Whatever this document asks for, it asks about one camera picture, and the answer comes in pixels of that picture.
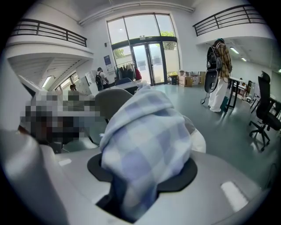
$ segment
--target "black bag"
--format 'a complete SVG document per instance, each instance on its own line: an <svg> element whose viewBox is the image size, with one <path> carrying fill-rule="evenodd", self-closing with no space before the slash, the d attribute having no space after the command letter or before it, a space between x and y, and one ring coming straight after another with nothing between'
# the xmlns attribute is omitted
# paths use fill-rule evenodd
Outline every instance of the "black bag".
<svg viewBox="0 0 281 225"><path fill-rule="evenodd" d="M220 46L221 43L217 44L216 47L211 46L208 49L207 53L207 70L210 69L216 69L216 70L221 70L223 67L223 61L221 59L221 56L218 52L218 47Z"/></svg>
<svg viewBox="0 0 281 225"><path fill-rule="evenodd" d="M96 84L97 84L98 87L102 86L100 73L101 72L99 72L99 74L96 74Z"/></svg>

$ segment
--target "black metal railing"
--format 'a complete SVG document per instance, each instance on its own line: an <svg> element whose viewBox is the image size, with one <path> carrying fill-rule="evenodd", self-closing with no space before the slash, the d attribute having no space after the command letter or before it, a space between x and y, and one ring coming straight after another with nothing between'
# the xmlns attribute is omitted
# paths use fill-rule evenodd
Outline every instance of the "black metal railing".
<svg viewBox="0 0 281 225"><path fill-rule="evenodd" d="M87 38L60 26L35 19L21 19L11 36L38 35L66 40L87 47Z"/></svg>
<svg viewBox="0 0 281 225"><path fill-rule="evenodd" d="M245 24L261 23L266 24L261 15L250 4L238 5L218 12L212 16L193 25L196 35L202 35L220 28Z"/></svg>

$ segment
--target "large window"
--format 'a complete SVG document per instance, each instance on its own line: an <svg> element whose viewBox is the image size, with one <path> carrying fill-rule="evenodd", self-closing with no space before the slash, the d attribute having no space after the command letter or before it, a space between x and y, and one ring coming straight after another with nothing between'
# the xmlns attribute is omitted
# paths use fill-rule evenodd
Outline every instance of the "large window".
<svg viewBox="0 0 281 225"><path fill-rule="evenodd" d="M123 18L109 22L108 30L111 44L128 40Z"/></svg>
<svg viewBox="0 0 281 225"><path fill-rule="evenodd" d="M70 90L70 85L76 84L79 81L79 77L77 73L72 74L66 80L64 80L56 89L55 91L63 91L63 90Z"/></svg>
<svg viewBox="0 0 281 225"><path fill-rule="evenodd" d="M130 16L125 18L129 39L160 36L154 15Z"/></svg>
<svg viewBox="0 0 281 225"><path fill-rule="evenodd" d="M177 74L177 71L180 69L179 53L176 42L163 41L163 46L166 59L167 76L169 78L169 75Z"/></svg>
<svg viewBox="0 0 281 225"><path fill-rule="evenodd" d="M161 36L176 36L171 18L168 15L156 15Z"/></svg>
<svg viewBox="0 0 281 225"><path fill-rule="evenodd" d="M129 46L115 49L113 54L117 65L132 61L132 54Z"/></svg>

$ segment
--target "red clothing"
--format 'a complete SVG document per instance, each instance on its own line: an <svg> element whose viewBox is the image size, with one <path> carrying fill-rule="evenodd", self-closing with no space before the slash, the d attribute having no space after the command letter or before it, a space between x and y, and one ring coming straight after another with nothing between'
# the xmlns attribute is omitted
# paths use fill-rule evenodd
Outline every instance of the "red clothing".
<svg viewBox="0 0 281 225"><path fill-rule="evenodd" d="M136 80L141 80L142 77L141 77L141 73L140 71L136 68Z"/></svg>

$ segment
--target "blue checkered blanket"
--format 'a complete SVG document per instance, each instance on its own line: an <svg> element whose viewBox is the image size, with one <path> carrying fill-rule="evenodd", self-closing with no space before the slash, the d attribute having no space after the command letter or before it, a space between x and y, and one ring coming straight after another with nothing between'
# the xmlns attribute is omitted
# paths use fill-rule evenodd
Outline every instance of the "blue checkered blanket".
<svg viewBox="0 0 281 225"><path fill-rule="evenodd" d="M149 209L157 184L179 174L191 150L185 120L167 96L138 86L110 119L100 143L101 166L113 174L122 216L129 221Z"/></svg>

